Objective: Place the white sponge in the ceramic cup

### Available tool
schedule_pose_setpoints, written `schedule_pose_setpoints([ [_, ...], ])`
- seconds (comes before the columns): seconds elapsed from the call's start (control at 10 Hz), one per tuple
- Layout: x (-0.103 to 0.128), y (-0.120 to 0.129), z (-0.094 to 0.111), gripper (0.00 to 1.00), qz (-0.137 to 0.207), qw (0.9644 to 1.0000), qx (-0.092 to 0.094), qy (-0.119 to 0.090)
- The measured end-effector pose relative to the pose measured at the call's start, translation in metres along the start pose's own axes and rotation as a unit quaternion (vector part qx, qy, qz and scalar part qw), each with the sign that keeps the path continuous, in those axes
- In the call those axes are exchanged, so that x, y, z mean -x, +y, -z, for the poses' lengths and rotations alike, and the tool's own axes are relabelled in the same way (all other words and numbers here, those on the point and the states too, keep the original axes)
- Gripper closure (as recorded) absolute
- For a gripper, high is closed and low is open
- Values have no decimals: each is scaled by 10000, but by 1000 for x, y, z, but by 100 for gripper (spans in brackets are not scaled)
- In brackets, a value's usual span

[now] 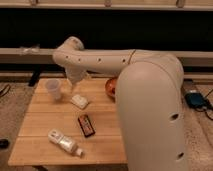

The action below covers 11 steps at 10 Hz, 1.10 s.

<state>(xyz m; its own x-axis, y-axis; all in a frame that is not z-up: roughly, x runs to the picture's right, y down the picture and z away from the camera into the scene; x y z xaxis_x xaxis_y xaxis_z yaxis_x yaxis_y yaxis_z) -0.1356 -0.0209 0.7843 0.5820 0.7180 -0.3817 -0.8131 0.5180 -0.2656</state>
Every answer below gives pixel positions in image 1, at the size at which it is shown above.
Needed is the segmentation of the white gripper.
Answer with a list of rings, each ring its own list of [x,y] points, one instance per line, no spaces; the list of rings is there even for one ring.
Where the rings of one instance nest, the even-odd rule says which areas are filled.
[[[67,68],[66,76],[71,87],[74,88],[78,82],[82,81],[87,76],[87,72],[80,68]]]

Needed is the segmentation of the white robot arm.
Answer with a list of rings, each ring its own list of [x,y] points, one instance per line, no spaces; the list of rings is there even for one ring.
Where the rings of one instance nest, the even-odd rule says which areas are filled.
[[[150,50],[86,50],[70,37],[53,52],[72,84],[89,71],[114,75],[116,112],[129,171],[189,171],[178,58]]]

